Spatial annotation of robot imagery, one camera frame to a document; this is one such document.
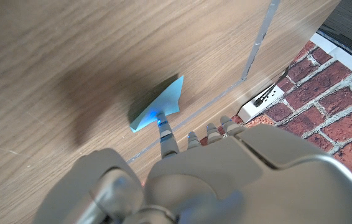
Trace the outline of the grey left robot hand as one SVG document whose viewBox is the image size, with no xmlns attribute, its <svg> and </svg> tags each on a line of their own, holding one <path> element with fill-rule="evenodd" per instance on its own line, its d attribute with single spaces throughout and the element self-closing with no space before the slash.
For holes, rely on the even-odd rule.
<svg viewBox="0 0 352 224">
<path fill-rule="evenodd" d="M 47 194 L 35 223 L 352 223 L 352 173 L 280 128 L 221 118 L 208 143 L 179 151 L 164 115 L 162 158 L 144 183 L 113 149 L 79 158 Z"/>
</svg>

